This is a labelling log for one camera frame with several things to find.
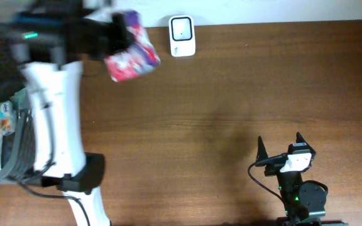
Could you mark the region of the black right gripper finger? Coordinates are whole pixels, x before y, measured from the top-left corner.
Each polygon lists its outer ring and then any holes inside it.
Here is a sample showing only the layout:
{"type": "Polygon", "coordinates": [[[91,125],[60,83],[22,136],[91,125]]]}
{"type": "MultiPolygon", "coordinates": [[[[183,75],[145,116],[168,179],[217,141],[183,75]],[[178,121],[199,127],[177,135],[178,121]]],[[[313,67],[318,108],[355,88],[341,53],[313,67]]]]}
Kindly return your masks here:
{"type": "Polygon", "coordinates": [[[268,153],[266,151],[264,142],[261,136],[258,136],[258,148],[256,154],[256,162],[264,161],[268,159],[268,153]]]}
{"type": "Polygon", "coordinates": [[[307,149],[309,149],[312,157],[316,156],[316,151],[309,145],[309,143],[303,138],[303,136],[299,132],[296,133],[296,142],[295,143],[301,144],[301,146],[305,146],[307,149]]]}

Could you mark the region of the pink purple tissue pack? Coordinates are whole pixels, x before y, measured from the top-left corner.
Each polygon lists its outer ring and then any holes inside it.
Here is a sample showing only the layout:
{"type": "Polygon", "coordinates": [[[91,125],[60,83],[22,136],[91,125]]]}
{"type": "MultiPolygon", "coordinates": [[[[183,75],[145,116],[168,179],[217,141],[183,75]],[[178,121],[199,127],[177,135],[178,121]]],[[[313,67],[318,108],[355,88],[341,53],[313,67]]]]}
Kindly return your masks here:
{"type": "Polygon", "coordinates": [[[161,63],[146,29],[141,24],[140,13],[135,10],[119,13],[124,16],[126,29],[134,41],[127,49],[104,59],[111,79],[115,82],[131,80],[150,73],[161,63]]]}

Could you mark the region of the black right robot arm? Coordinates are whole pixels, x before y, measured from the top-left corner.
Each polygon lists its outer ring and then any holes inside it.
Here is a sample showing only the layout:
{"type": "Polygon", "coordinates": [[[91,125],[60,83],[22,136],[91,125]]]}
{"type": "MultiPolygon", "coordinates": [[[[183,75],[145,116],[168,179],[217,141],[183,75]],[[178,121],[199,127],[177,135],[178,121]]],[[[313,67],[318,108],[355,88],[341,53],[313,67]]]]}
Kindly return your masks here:
{"type": "Polygon", "coordinates": [[[256,161],[248,167],[249,177],[260,187],[275,195],[283,204],[285,217],[276,219],[277,225],[346,225],[339,220],[322,221],[328,187],[318,181],[302,179],[311,166],[316,151],[297,132],[296,140],[285,153],[269,156],[262,137],[258,137],[256,161]],[[276,176],[279,193],[275,193],[251,174],[252,167],[264,167],[265,176],[276,176]]]}

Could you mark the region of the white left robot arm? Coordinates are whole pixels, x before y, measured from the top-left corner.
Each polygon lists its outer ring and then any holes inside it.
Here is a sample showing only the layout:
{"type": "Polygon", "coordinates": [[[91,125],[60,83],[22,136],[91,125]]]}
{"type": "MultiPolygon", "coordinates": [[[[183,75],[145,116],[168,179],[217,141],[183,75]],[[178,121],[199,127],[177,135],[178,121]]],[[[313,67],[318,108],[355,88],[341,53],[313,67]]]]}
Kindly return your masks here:
{"type": "Polygon", "coordinates": [[[81,55],[104,58],[134,43],[110,1],[35,1],[9,25],[11,53],[25,77],[35,129],[30,172],[16,177],[29,193],[54,186],[78,225],[110,225],[101,195],[105,159],[84,151],[80,132],[81,55]]]}

